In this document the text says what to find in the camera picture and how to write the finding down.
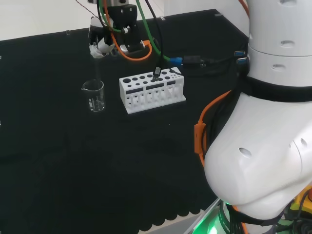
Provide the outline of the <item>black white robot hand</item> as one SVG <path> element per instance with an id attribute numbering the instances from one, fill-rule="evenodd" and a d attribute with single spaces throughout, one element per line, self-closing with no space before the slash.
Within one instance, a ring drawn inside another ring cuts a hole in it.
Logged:
<path id="1" fill-rule="evenodd" d="M 96 17 L 91 17 L 88 38 L 90 54 L 95 59 L 104 58 L 115 47 L 110 30 Z"/>

